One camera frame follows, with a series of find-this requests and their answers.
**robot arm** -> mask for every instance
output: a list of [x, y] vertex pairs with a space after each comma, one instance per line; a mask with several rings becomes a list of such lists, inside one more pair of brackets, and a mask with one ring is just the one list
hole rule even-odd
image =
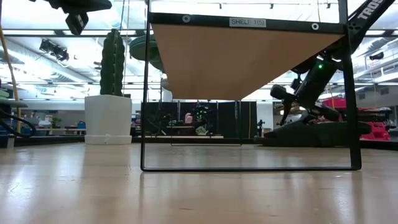
[[[349, 16], [348, 29], [351, 37], [351, 53], [359, 47], [366, 35], [366, 31], [394, 1], [367, 0]], [[293, 102], [297, 102], [313, 116], [323, 115], [326, 119], [338, 121], [339, 114], [337, 111], [326, 106], [317, 106], [315, 103], [332, 76], [341, 68], [339, 60], [341, 60], [342, 56], [341, 42], [337, 41], [293, 68], [292, 71], [299, 75], [308, 72], [302, 82], [299, 78], [292, 82], [290, 87], [294, 89], [294, 95], [287, 93], [282, 86], [274, 85], [272, 87], [271, 96], [282, 100], [284, 104], [284, 116], [280, 124], [284, 124]]]
[[112, 4], [108, 0], [44, 0], [54, 9], [62, 8], [69, 13], [66, 22], [72, 34], [80, 35], [88, 23], [87, 12], [110, 9]]

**shelf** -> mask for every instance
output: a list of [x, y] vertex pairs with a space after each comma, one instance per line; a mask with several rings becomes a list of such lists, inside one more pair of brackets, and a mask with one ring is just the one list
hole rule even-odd
[[178, 99], [241, 100], [344, 36], [342, 24], [319, 22], [166, 13], [149, 22]]

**cactus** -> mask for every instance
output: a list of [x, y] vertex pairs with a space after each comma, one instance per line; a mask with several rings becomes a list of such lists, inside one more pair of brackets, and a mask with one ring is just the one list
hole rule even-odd
[[120, 33], [112, 29], [104, 40], [101, 61], [101, 95], [123, 96], [124, 45]]

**ceiling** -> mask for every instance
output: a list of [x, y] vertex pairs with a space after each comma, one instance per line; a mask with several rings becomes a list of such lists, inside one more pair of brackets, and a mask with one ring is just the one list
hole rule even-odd
[[[48, 2], [38, 0], [3, 0], [2, 27], [6, 35], [7, 45], [13, 59], [13, 66], [20, 83], [19, 88], [25, 91], [26, 98], [51, 99], [81, 99], [87, 95], [97, 95], [100, 90], [98, 82], [100, 75], [94, 62], [101, 61], [104, 35], [115, 27], [129, 30], [141, 30], [145, 27], [146, 6], [144, 1], [113, 0], [113, 8], [107, 11], [90, 12], [90, 21], [85, 30], [89, 37], [43, 37], [45, 32], [52, 30], [67, 30], [66, 15], [61, 9], [54, 10]], [[265, 17], [270, 19], [286, 19], [293, 21], [338, 22], [337, 0], [280, 0], [275, 1], [238, 1], [238, 0], [202, 0], [202, 1], [152, 1], [153, 12], [174, 12], [185, 14], [205, 14], [218, 16]], [[363, 1], [349, 1], [349, 11], [354, 11]], [[387, 12], [371, 27], [371, 29], [398, 29], [398, 4], [393, 4]], [[43, 39], [68, 49], [70, 60], [59, 63], [51, 55], [39, 50]], [[384, 59], [370, 61], [369, 56], [382, 50]], [[365, 38], [357, 52], [353, 55], [356, 83], [394, 82], [397, 65], [398, 41], [395, 38]], [[126, 57], [125, 93], [132, 98], [142, 98], [142, 82], [144, 63], [134, 58]], [[9, 71], [4, 64], [0, 67], [0, 77], [4, 82], [10, 82]], [[160, 98], [160, 79], [166, 77], [154, 67], [149, 67], [151, 82], [149, 98]], [[275, 83], [289, 85], [296, 74], [287, 72], [274, 80]], [[331, 82], [341, 83], [341, 73], [336, 73]], [[271, 100], [269, 88], [264, 88], [249, 95], [247, 100]], [[343, 92], [338, 85], [333, 85], [331, 91], [335, 94]]]

